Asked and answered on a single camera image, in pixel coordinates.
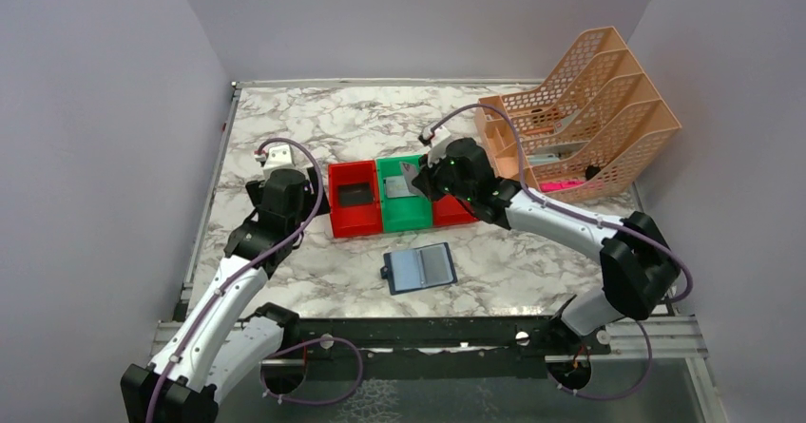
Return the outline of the silver card from holder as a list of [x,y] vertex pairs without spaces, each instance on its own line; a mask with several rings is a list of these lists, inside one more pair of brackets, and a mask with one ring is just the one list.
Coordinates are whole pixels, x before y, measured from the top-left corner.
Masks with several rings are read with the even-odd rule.
[[409,190],[404,176],[391,176],[383,180],[384,193],[387,199],[408,198],[413,194]]

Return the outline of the navy blue card holder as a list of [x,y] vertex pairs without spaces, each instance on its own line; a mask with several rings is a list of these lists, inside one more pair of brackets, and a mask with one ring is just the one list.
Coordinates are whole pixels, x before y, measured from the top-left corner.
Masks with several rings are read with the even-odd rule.
[[458,281],[446,242],[385,253],[379,276],[387,282],[391,295],[453,285]]

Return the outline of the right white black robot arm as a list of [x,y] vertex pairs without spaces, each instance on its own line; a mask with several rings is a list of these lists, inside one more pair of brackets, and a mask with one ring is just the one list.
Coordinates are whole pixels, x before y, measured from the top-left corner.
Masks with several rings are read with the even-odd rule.
[[549,343],[560,353],[574,352],[611,322],[648,319],[681,273],[648,215],[599,215],[498,176],[473,139],[455,140],[400,168],[418,196],[452,197],[479,221],[552,240],[600,265],[601,286],[568,300],[548,323]]

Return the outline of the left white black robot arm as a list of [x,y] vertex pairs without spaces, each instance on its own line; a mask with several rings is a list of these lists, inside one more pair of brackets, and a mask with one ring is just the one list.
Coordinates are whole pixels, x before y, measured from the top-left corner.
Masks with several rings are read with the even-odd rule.
[[260,358],[295,351],[298,331],[260,316],[234,333],[246,305],[294,250],[326,201],[317,165],[281,168],[245,186],[252,213],[234,229],[210,286],[146,366],[121,378],[131,422],[213,422],[220,404]]

